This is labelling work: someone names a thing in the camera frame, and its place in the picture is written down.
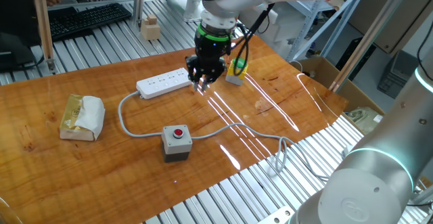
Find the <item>yellow object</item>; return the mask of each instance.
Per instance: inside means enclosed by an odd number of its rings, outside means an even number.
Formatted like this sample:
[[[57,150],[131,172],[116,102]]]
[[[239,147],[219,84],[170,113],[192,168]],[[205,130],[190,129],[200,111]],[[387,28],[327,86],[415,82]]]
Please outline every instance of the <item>yellow object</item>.
[[[245,64],[245,60],[242,59],[242,58],[240,58],[239,61],[237,62],[237,68],[236,68],[236,72],[237,73],[242,69],[242,67],[244,66],[244,64]],[[227,76],[235,76],[234,68],[235,68],[235,63],[234,63],[234,59],[233,59],[231,61],[231,63],[230,63],[230,67],[229,67],[229,69],[227,71]],[[237,77],[239,79],[244,79],[247,69],[248,69],[248,64],[246,64],[246,67],[245,67],[244,71],[242,71],[242,73],[239,76],[237,76]]]
[[[227,71],[227,76],[225,77],[225,80],[235,85],[239,85],[239,86],[242,85],[242,83],[244,82],[246,71],[248,69],[248,64],[246,64],[244,71],[242,71],[242,73],[239,74],[239,76],[235,75],[235,71],[236,74],[239,73],[241,69],[244,67],[245,63],[246,63],[245,59],[240,58],[235,68],[235,62],[234,60],[232,60],[230,63],[229,70]]]

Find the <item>paper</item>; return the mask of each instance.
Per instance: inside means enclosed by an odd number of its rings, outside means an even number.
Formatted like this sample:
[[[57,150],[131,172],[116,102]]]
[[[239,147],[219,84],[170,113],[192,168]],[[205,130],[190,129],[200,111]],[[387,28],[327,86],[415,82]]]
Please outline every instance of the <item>paper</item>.
[[[92,131],[96,140],[102,131],[106,109],[97,97],[84,96],[82,103],[75,125]]]

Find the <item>teal light ring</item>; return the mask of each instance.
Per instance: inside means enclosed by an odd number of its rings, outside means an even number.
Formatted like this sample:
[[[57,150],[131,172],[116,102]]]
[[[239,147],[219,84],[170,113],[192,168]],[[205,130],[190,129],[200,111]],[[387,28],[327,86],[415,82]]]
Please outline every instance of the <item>teal light ring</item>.
[[[428,89],[430,92],[433,93],[433,87],[429,85],[419,74],[418,68],[415,69],[415,77],[417,77],[417,80],[424,86],[426,89]]]
[[[400,162],[400,160],[398,160],[398,159],[395,158],[394,156],[391,156],[389,153],[386,153],[386,152],[383,152],[383,151],[381,151],[381,150],[377,150],[377,149],[361,148],[361,149],[357,149],[357,150],[353,150],[353,151],[351,151],[348,155],[350,155],[350,154],[352,154],[352,153],[355,153],[355,152],[365,151],[365,150],[371,150],[371,151],[374,151],[374,152],[378,152],[378,153],[384,154],[385,156],[387,156],[387,157],[389,157],[389,158],[395,160],[395,162],[397,162],[397,163],[398,163],[398,164],[399,164],[399,165],[400,165],[400,166],[401,166],[401,167],[406,171],[407,175],[409,176],[409,178],[410,178],[410,180],[411,180],[411,183],[412,183],[412,192],[413,192],[413,190],[415,189],[415,186],[414,186],[414,184],[413,184],[413,180],[412,180],[411,173],[407,170],[407,168],[405,167],[405,165],[403,165],[403,163]]]

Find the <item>tissue box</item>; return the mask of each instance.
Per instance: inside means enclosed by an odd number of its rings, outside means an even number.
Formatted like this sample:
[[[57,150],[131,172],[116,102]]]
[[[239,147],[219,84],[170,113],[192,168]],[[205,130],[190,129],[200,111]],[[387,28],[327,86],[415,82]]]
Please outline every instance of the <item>tissue box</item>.
[[[60,138],[96,140],[102,131],[105,111],[100,98],[69,95],[60,124]]]

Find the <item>small wooden block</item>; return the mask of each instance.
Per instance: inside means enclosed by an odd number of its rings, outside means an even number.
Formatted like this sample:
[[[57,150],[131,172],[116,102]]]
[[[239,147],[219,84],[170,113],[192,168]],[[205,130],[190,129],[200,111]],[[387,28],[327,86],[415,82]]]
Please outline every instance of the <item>small wooden block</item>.
[[[149,15],[147,15],[147,19],[149,20],[149,24],[150,25],[156,24],[156,22],[158,21],[158,19],[156,18],[155,14],[149,14]]]
[[[161,35],[161,28],[157,24],[148,24],[141,26],[141,35],[146,40],[159,39]]]

